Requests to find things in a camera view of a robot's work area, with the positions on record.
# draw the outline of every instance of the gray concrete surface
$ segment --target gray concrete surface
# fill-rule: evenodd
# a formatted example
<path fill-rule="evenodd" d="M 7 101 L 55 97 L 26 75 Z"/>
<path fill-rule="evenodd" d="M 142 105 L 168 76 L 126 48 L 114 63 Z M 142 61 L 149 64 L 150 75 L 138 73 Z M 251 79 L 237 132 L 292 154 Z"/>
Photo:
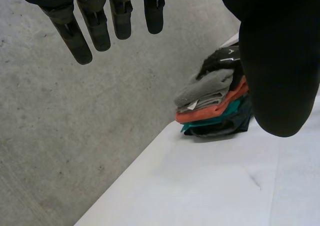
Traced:
<path fill-rule="evenodd" d="M 151 35 L 143 0 L 132 4 L 121 41 L 107 2 L 103 53 L 75 9 L 93 53 L 79 65 L 37 6 L 0 0 L 1 226 L 74 225 L 174 120 L 175 92 L 239 28 L 221 0 L 166 0 L 164 30 Z"/>

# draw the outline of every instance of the white surface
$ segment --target white surface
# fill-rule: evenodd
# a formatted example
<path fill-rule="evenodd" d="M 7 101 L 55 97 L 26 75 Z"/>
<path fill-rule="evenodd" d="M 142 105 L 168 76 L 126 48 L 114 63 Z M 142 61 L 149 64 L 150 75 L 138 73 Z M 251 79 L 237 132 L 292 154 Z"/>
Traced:
<path fill-rule="evenodd" d="M 76 226 L 316 226 L 320 97 L 295 136 L 249 131 L 215 141 L 172 122 Z"/>
<path fill-rule="evenodd" d="M 239 42 L 239 33 L 237 32 L 234 36 L 232 36 L 227 42 L 222 44 L 220 48 L 228 47 L 230 45 L 233 45 L 235 43 Z"/>

